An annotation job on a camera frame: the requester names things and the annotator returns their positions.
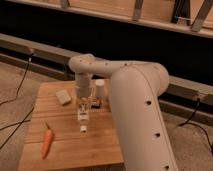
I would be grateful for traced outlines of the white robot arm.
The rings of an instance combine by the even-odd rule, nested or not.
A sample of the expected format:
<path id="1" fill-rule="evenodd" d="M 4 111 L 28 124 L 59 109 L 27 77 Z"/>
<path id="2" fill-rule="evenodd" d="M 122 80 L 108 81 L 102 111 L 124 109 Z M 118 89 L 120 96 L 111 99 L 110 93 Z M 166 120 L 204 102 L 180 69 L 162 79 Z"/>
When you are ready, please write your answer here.
<path id="1" fill-rule="evenodd" d="M 93 75 L 109 80 L 109 104 L 126 171 L 178 171 L 158 97 L 169 85 L 166 68 L 155 62 L 74 56 L 76 95 L 90 95 Z"/>

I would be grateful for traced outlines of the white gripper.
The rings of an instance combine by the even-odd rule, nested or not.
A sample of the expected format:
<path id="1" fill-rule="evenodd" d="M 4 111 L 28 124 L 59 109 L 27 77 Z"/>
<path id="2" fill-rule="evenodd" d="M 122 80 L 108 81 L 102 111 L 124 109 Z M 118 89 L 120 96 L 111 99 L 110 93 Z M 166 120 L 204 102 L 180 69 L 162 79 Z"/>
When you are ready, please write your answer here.
<path id="1" fill-rule="evenodd" d="M 76 74 L 75 75 L 75 90 L 77 95 L 76 107 L 77 110 L 81 110 L 81 98 L 86 98 L 86 110 L 91 108 L 91 99 L 88 98 L 91 95 L 91 77 L 88 74 Z"/>

